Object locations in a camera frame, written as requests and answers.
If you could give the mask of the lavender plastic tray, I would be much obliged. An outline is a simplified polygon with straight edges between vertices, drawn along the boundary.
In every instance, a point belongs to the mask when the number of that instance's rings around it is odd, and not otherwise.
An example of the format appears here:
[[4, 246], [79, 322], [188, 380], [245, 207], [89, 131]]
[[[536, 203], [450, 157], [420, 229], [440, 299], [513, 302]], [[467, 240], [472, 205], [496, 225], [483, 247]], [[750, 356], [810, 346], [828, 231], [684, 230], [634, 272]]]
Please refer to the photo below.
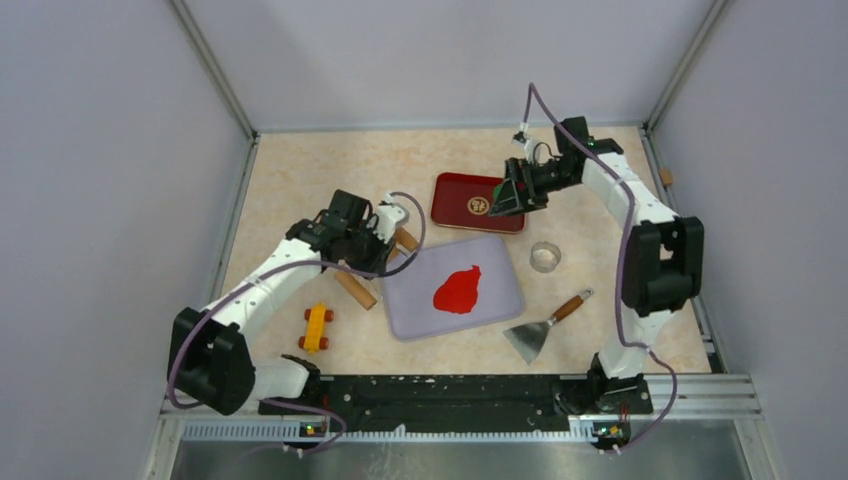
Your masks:
[[[464, 315], [436, 310], [436, 290], [452, 273], [473, 265], [482, 272], [474, 309]], [[495, 235], [422, 249], [410, 266], [383, 280], [382, 294], [391, 332], [404, 342], [510, 320], [525, 308], [512, 260]]]

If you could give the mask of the wooden dough roller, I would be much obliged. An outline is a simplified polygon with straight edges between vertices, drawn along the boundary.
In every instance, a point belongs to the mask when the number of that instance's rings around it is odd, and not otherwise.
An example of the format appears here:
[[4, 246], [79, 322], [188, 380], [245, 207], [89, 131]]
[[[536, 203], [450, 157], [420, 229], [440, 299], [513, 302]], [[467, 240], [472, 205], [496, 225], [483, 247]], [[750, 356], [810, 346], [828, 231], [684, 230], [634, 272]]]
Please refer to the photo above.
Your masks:
[[[410, 258], [414, 251], [421, 246], [421, 240], [414, 237], [403, 227], [396, 231], [395, 242], [401, 245], [403, 248], [402, 254], [407, 258]], [[371, 280], [363, 280], [343, 271], [336, 271], [334, 278], [345, 292], [366, 311], [373, 309], [381, 299], [379, 290]]]

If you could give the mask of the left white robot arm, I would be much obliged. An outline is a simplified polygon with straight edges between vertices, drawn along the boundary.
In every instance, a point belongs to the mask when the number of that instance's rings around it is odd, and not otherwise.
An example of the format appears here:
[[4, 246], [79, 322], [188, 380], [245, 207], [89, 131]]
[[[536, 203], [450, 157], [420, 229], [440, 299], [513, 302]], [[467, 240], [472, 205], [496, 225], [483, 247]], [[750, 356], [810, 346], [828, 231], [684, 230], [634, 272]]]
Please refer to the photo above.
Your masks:
[[294, 223], [253, 272], [201, 309], [172, 324], [166, 396], [178, 409], [206, 406], [230, 415], [245, 404], [283, 398], [297, 413], [319, 404], [320, 386], [305, 363], [279, 357], [254, 364], [251, 344], [294, 294], [328, 269], [362, 278], [392, 275], [396, 233], [409, 219], [400, 191], [378, 203], [334, 192], [328, 207]]

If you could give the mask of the red dough lump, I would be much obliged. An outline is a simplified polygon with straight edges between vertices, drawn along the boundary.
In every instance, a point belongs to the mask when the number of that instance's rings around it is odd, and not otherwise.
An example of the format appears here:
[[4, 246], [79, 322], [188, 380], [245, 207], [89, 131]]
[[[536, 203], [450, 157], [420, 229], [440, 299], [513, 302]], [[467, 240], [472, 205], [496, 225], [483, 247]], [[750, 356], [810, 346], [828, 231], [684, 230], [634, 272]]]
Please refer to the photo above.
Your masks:
[[452, 273], [434, 293], [433, 307], [457, 315], [470, 313], [478, 302], [481, 276], [478, 265]]

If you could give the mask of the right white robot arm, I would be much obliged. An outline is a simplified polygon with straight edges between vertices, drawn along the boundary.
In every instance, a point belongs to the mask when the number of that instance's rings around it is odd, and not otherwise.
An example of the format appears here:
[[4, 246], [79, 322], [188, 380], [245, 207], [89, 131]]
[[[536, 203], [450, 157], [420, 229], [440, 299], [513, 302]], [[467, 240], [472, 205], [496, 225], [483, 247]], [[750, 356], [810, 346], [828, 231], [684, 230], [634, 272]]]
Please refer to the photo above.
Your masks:
[[550, 194], [583, 185], [622, 229], [616, 266], [616, 334], [596, 353], [587, 374], [586, 397], [612, 412], [638, 390], [646, 358], [658, 333], [701, 289], [705, 228], [664, 205], [631, 169], [613, 139], [596, 139], [584, 118], [554, 127], [557, 148], [546, 159], [540, 141], [521, 124], [512, 141], [524, 155], [505, 162], [493, 193], [492, 217], [546, 208]]

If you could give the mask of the dark red lacquer tray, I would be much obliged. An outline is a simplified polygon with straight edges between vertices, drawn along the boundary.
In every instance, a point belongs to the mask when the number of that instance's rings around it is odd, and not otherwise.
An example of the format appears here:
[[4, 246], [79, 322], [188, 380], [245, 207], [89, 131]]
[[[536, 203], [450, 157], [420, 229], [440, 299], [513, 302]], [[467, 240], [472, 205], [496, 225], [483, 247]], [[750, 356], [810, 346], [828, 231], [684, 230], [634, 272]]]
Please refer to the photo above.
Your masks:
[[447, 228], [517, 234], [525, 228], [524, 216], [491, 217], [498, 177], [444, 172], [436, 177], [430, 219]]

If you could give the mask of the metal ring cutter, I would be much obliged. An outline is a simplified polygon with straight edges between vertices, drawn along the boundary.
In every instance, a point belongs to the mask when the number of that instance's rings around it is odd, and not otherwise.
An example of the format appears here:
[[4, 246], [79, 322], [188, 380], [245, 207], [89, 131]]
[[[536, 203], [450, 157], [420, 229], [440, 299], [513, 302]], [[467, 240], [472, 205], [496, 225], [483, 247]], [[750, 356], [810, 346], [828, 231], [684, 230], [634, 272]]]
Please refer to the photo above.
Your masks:
[[551, 273], [557, 268], [561, 260], [562, 252], [556, 244], [538, 241], [531, 247], [529, 263], [536, 272]]

